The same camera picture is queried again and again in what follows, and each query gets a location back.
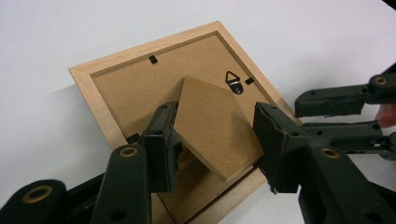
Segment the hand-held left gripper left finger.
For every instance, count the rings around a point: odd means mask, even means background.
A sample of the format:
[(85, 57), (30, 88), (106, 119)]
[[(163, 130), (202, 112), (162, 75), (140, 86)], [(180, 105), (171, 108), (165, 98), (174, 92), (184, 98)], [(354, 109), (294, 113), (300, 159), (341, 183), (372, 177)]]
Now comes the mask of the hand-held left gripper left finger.
[(90, 224), (152, 223), (151, 195), (169, 193), (177, 182), (177, 108), (160, 105), (137, 142), (113, 150)]

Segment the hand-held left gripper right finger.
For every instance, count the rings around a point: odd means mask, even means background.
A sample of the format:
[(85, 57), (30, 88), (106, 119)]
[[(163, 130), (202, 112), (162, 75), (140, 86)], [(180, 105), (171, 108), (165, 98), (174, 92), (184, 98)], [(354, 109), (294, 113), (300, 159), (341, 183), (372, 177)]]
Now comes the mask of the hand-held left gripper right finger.
[(370, 182), (328, 140), (309, 135), (280, 108), (255, 104), (258, 168), (277, 193), (298, 193), (305, 224), (396, 224), (396, 192)]

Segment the wooden picture frame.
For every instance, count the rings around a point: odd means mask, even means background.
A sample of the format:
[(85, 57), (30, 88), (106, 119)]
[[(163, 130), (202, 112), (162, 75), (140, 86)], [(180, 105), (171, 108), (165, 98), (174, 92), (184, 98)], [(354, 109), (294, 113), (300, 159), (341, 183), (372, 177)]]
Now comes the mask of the wooden picture frame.
[(177, 185), (152, 197), (154, 224), (217, 224), (266, 179), (254, 105), (293, 113), (218, 21), (71, 68), (111, 148), (177, 101)]

